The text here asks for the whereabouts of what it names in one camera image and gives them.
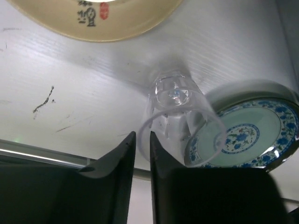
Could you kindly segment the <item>cream plate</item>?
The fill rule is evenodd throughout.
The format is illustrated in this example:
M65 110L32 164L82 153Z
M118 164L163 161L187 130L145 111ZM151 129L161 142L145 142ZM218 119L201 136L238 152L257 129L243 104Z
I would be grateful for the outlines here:
M168 18L180 0L11 0L36 23L87 42L115 42L139 36Z

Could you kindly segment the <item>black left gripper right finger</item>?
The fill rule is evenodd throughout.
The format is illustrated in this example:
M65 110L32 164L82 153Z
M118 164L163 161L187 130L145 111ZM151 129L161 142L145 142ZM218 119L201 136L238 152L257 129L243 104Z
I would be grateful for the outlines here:
M272 177L260 168L187 168L150 134L156 224L291 224Z

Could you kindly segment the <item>blue floral green plate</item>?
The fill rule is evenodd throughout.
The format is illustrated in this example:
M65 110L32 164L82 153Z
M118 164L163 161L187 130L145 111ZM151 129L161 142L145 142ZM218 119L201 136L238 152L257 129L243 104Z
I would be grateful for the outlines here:
M271 171L299 148L299 93L276 82L226 84L207 94L226 127L219 134L194 136L185 150L186 165L199 165L212 150L221 152L206 168L263 168Z

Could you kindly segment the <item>clear plastic cup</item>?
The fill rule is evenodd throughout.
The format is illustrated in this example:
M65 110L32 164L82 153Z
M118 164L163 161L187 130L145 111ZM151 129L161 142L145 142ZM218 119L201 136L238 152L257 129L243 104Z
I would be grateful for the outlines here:
M226 128L181 60L159 61L150 73L144 123L137 134L141 155L150 160L150 135L186 167L216 158Z

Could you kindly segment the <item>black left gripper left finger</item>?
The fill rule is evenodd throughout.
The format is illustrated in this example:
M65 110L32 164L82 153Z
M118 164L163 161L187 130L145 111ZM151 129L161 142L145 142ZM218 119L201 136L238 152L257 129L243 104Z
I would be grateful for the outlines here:
M125 224L136 133L82 169L43 163L0 166L3 224Z

